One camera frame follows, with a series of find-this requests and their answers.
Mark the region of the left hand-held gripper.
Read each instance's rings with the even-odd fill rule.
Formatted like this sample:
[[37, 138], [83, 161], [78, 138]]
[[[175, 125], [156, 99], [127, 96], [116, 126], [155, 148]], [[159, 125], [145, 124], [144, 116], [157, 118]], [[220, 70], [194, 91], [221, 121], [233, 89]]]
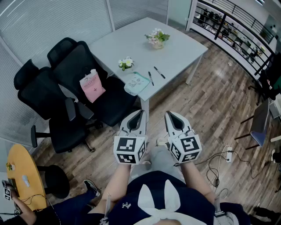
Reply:
[[118, 163], [139, 164], [147, 150], [146, 112], [137, 110], [123, 119], [114, 138], [113, 153]]

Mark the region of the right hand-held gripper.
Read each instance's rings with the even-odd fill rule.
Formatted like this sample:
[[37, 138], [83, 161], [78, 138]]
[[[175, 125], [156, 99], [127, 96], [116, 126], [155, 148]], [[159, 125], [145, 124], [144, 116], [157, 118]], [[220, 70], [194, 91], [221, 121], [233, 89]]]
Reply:
[[168, 139], [169, 151], [176, 162], [186, 163], [196, 160], [202, 151], [202, 146], [199, 135], [195, 134], [194, 130], [191, 130], [188, 119], [176, 112], [166, 111], [165, 123], [168, 134], [174, 134], [175, 130], [187, 131], [175, 138]]

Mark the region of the teal pencil pouch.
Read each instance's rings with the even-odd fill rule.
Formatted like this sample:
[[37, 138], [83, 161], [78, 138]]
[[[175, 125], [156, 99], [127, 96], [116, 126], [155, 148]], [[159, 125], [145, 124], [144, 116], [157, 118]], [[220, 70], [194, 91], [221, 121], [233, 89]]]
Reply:
[[138, 72], [133, 72], [133, 76], [125, 83], [124, 90], [132, 96], [137, 96], [149, 83], [148, 78]]

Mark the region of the person's left forearm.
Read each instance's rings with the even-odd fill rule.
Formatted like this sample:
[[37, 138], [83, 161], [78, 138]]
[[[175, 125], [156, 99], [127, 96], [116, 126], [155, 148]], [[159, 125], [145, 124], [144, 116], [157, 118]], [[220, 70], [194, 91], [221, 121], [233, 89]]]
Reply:
[[106, 200], [109, 196], [112, 202], [117, 202], [126, 195], [130, 178], [130, 170], [130, 164], [118, 164], [103, 192], [101, 200]]

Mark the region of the pink paper bag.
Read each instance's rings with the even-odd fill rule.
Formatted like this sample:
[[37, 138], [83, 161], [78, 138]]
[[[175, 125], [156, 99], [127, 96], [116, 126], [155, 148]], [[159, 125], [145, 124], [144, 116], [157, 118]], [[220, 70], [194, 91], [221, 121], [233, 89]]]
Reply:
[[102, 83], [96, 69], [92, 69], [90, 74], [82, 78], [79, 83], [85, 93], [85, 96], [91, 103], [95, 102], [106, 91], [102, 87]]

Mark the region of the white flowers in pot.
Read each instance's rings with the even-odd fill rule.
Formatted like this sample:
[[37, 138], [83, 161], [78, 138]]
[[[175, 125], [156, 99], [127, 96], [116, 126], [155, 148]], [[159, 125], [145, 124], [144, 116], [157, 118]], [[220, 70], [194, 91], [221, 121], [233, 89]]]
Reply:
[[132, 69], [135, 66], [135, 61], [131, 57], [126, 57], [118, 61], [119, 68], [122, 71]]

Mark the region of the person's navy shirt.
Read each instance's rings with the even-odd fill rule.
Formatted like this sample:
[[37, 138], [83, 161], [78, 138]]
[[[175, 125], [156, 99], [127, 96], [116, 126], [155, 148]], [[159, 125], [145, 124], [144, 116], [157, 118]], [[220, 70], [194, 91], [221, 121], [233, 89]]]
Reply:
[[146, 173], [133, 181], [126, 195], [108, 214], [108, 225], [134, 225], [150, 217], [138, 207], [138, 197], [143, 185], [151, 191], [155, 208], [164, 209], [164, 187], [169, 180], [180, 197], [180, 208], [176, 211], [182, 216], [181, 225], [213, 225], [215, 207], [199, 191], [188, 188], [179, 179], [161, 171]]

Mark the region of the grey chair with wooden legs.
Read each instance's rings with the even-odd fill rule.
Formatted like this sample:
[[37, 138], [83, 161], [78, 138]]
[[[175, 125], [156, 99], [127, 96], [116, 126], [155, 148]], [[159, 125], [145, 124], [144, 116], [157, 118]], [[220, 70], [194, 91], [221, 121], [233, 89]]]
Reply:
[[267, 133], [267, 122], [269, 118], [269, 105], [270, 105], [270, 100], [267, 99], [265, 100], [261, 105], [259, 105], [255, 111], [254, 114], [242, 121], [240, 124], [243, 124], [249, 120], [252, 119], [252, 125], [250, 128], [250, 132], [248, 134], [236, 137], [234, 140], [238, 140], [241, 138], [245, 138], [248, 136], [251, 136], [257, 143], [257, 145], [247, 147], [246, 150], [248, 149], [253, 149], [256, 147], [262, 147], [265, 139], [266, 139], [266, 133]]

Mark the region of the black mesh office chair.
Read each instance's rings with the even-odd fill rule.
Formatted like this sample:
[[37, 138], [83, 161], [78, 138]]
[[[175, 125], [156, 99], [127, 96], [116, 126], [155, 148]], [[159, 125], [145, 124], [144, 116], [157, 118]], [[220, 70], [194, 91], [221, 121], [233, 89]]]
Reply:
[[14, 87], [20, 101], [31, 107], [44, 120], [48, 120], [49, 132], [36, 131], [31, 127], [32, 146], [38, 146], [38, 138], [51, 138], [56, 153], [71, 152], [84, 144], [89, 152], [95, 149], [86, 143], [91, 124], [87, 124], [94, 113], [81, 102], [68, 98], [54, 79], [49, 67], [39, 69], [28, 60], [16, 73]]
[[[84, 41], [76, 42], [66, 37], [59, 41], [47, 54], [57, 82], [72, 92], [94, 112], [94, 118], [113, 127], [127, 115], [137, 110], [136, 97], [124, 90], [125, 84], [108, 73], [98, 64]], [[105, 93], [91, 103], [82, 90], [80, 80], [95, 69], [105, 88]]]

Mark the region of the pink flowers in pot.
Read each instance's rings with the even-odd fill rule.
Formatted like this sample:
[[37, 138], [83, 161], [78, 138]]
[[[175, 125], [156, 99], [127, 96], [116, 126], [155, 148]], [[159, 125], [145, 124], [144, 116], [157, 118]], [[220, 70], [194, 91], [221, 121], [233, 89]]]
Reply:
[[169, 34], [164, 33], [161, 29], [158, 28], [155, 28], [150, 34], [145, 34], [144, 36], [154, 49], [164, 48], [166, 41], [170, 38]]

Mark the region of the black round stool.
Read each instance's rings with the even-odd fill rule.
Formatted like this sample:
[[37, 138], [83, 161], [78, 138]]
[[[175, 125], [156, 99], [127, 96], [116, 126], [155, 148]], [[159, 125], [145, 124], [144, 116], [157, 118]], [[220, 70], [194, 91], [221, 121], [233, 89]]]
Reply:
[[64, 199], [68, 196], [70, 185], [65, 172], [57, 165], [37, 166], [38, 171], [44, 172], [44, 188], [46, 194], [52, 194], [56, 198]]

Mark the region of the black swivel chair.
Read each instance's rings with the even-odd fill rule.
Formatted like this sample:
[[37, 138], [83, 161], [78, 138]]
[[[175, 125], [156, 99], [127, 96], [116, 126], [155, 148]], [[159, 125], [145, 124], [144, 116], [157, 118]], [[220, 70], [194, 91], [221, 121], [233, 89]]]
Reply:
[[258, 93], [256, 105], [259, 105], [260, 98], [264, 100], [270, 98], [275, 100], [278, 94], [281, 94], [281, 53], [278, 52], [270, 58], [266, 69], [261, 69], [260, 77], [255, 82], [255, 86], [249, 86]]

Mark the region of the round yellow wooden table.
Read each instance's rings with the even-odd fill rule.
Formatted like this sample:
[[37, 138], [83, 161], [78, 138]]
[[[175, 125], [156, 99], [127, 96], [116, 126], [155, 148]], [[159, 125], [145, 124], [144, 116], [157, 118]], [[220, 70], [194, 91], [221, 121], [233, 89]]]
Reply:
[[[14, 171], [7, 171], [7, 177], [15, 179], [19, 199], [23, 200], [31, 210], [46, 208], [46, 194], [41, 176], [28, 150], [20, 144], [13, 145], [9, 151], [7, 163], [15, 165]], [[28, 177], [30, 187], [25, 185], [22, 175]]]

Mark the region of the black metal railing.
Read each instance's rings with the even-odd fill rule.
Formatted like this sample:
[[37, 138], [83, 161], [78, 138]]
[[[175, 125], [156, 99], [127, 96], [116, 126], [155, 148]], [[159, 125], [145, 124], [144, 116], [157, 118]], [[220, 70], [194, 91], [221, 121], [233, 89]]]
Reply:
[[222, 48], [256, 79], [281, 45], [281, 27], [271, 16], [262, 24], [230, 0], [197, 0], [193, 13], [191, 29]]

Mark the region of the small black device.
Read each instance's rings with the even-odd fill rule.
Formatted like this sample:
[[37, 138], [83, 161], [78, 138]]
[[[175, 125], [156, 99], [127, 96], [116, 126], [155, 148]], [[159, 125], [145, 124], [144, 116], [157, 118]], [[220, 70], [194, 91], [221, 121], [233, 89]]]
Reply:
[[16, 195], [17, 197], [19, 197], [19, 193], [18, 193], [18, 189], [17, 189], [17, 185], [16, 185], [16, 181], [14, 178], [8, 178], [8, 182], [11, 186], [13, 186], [15, 192], [16, 192]]

